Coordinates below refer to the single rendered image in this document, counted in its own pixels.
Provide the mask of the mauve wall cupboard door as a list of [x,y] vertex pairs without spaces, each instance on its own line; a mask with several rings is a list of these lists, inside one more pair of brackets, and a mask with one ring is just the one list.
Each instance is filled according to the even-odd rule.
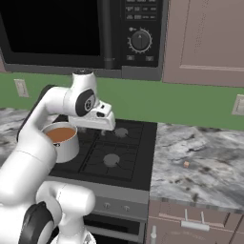
[[244,87],[244,0],[171,0],[163,80]]

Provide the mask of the white wall socket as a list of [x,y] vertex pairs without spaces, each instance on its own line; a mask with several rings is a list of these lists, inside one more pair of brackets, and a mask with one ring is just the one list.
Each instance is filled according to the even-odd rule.
[[15,79],[14,80],[18,95],[20,97],[28,97],[29,93],[28,93],[28,89],[25,83],[24,79]]
[[236,96],[232,114],[244,115],[244,94],[238,94]]

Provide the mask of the mauve drawer front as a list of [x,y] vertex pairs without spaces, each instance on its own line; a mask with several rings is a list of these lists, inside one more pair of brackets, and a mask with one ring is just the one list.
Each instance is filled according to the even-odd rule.
[[203,212],[205,223],[210,228],[234,232],[230,244],[244,244],[244,214],[220,212],[189,205],[151,200],[149,218],[164,218],[180,222],[185,219],[185,210],[188,210],[188,219],[197,222],[201,221],[200,213]]

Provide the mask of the black oven door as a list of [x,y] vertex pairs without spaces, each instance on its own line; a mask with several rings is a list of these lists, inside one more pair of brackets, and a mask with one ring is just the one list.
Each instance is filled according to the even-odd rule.
[[89,214],[84,217],[84,223],[96,244],[144,244],[144,222]]

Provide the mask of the black gas hob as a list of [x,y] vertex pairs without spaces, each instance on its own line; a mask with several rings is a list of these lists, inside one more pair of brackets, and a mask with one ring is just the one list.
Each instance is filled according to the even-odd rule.
[[112,132],[79,131],[79,154],[51,176],[148,191],[156,130],[156,123],[117,119]]

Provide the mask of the black microwave oven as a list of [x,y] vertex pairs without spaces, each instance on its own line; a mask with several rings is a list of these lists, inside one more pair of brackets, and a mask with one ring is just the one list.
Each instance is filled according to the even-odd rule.
[[101,0],[0,0],[8,72],[162,78],[169,0],[110,0],[113,69],[104,64]]

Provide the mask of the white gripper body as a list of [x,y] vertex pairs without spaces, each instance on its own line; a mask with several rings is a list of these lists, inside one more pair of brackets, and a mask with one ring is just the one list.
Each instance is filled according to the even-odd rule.
[[88,118],[87,116],[69,116],[68,119],[70,123],[79,128],[88,128],[105,131],[113,131],[115,128],[115,118],[112,112],[110,112],[109,115],[105,117]]

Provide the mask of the white saucepan with hot chocolate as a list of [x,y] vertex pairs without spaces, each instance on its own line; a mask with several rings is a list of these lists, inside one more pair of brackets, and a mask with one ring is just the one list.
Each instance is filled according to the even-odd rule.
[[79,154],[77,128],[69,122],[56,122],[42,132],[52,141],[57,152],[57,163],[66,163]]

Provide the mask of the grey oven control panel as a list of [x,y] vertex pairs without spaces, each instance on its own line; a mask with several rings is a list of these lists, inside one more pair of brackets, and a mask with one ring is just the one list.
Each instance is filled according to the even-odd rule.
[[[127,219],[146,220],[148,216],[149,193],[147,191],[79,181],[68,178],[49,176],[50,181],[65,182],[82,186],[92,190],[96,197],[94,214],[106,214],[109,216],[121,216]],[[104,203],[111,204],[109,209],[104,208]],[[129,206],[130,211],[126,212],[123,206]]]

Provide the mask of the mauve base cupboard door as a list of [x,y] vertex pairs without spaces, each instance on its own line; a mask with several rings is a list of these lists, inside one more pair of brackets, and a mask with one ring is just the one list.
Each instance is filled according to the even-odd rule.
[[179,221],[150,217],[146,244],[150,244],[152,226],[156,226],[156,244],[230,244],[233,231],[210,228],[208,232],[183,228]]

